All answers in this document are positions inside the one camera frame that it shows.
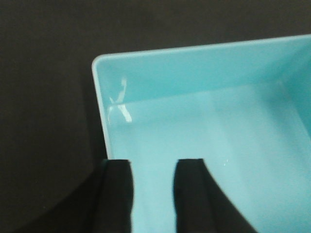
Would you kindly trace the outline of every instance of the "container bottom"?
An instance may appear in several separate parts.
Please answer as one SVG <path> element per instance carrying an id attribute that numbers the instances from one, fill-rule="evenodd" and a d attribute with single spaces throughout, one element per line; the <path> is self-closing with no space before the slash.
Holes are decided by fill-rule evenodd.
<path id="1" fill-rule="evenodd" d="M 133 233 L 174 233 L 178 159 L 203 158 L 260 233 L 311 232 L 311 139 L 282 83 L 109 108 L 112 159 L 132 162 Z"/>

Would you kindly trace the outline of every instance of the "light blue plastic container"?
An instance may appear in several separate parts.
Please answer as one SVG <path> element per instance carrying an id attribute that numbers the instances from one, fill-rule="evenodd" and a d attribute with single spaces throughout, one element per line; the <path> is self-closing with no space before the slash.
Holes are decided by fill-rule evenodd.
<path id="1" fill-rule="evenodd" d="M 174 233 L 182 158 L 204 158 L 260 233 L 311 232 L 311 35 L 109 54 L 93 75 L 110 159 L 129 159 L 133 233 Z"/>

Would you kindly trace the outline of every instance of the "black mat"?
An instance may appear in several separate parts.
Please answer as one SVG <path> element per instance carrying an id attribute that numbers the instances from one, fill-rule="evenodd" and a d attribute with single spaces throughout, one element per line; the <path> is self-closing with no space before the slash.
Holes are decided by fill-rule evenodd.
<path id="1" fill-rule="evenodd" d="M 95 56 L 304 33 L 309 0 L 2 0 L 0 232 L 47 212 L 105 157 Z"/>

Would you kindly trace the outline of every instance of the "plastic bin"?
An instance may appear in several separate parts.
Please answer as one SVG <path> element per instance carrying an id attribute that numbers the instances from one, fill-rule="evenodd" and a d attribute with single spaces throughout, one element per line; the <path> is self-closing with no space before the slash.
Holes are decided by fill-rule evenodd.
<path id="1" fill-rule="evenodd" d="M 260 233 L 311 232 L 311 35 L 109 54 L 92 65 L 134 233 L 174 233 L 178 159 L 204 158 Z"/>

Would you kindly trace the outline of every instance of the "container inner wall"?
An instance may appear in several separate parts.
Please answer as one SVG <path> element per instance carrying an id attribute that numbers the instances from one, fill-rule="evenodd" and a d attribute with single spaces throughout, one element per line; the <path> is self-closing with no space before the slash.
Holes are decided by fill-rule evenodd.
<path id="1" fill-rule="evenodd" d="M 109 156 L 132 161 L 134 233 L 175 232 L 182 158 L 204 158 L 260 233 L 311 231 L 311 36 L 110 55 L 94 67 Z"/>

